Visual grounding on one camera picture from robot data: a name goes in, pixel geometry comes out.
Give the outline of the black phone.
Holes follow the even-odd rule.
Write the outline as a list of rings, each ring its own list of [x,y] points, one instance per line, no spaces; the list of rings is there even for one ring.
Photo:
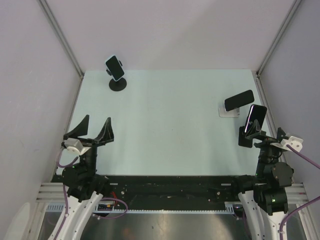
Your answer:
[[[266,114],[267,114],[267,107],[263,105],[252,104],[249,108],[248,116],[246,118],[244,133],[249,132],[255,120],[257,120],[259,123],[259,126],[262,127]]]
[[[255,101],[253,91],[251,89],[236,94],[224,100],[224,108],[227,112],[237,108],[251,104]]]

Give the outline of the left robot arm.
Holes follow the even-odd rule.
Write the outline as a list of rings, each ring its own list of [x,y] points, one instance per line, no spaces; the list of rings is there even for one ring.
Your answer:
[[[114,141],[112,120],[108,117],[95,138],[86,138],[90,116],[64,134],[61,146],[77,155],[77,159],[62,168],[64,210],[50,235],[51,240],[79,240],[100,200],[110,196],[109,179],[97,174],[98,147]]]

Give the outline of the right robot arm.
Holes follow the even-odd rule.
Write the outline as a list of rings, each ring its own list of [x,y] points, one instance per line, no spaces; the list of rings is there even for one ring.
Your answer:
[[[266,135],[258,120],[254,120],[247,132],[241,131],[240,138],[252,142],[259,149],[255,175],[236,177],[236,185],[230,188],[231,196],[243,207],[253,240],[285,240],[287,236],[280,229],[281,219],[288,215],[288,197],[285,188],[293,183],[294,170],[280,161],[284,149],[278,146],[285,132],[279,128],[276,138]]]

